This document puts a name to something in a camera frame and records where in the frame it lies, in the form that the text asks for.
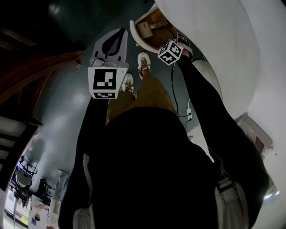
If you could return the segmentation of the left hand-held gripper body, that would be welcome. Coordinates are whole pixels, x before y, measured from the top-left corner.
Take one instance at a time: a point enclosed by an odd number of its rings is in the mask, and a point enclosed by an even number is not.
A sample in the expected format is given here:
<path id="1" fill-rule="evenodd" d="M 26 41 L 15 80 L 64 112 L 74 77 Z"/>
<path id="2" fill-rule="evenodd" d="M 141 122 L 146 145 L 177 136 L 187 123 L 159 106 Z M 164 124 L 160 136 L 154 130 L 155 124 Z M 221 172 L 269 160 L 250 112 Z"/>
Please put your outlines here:
<path id="1" fill-rule="evenodd" d="M 94 99 L 116 99 L 129 64 L 92 57 L 88 67 L 89 92 Z"/>

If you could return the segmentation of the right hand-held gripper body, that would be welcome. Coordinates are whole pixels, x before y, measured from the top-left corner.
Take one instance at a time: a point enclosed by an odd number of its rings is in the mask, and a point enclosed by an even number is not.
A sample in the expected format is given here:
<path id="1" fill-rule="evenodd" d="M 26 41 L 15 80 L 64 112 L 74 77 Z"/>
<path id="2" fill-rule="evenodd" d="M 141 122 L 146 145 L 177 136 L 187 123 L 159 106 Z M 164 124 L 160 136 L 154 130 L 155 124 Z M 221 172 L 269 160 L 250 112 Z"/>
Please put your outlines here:
<path id="1" fill-rule="evenodd" d="M 193 50 L 187 44 L 183 42 L 170 41 L 159 50 L 157 57 L 166 65 L 170 66 L 180 59 L 184 49 L 186 49 L 190 54 L 193 54 Z"/>

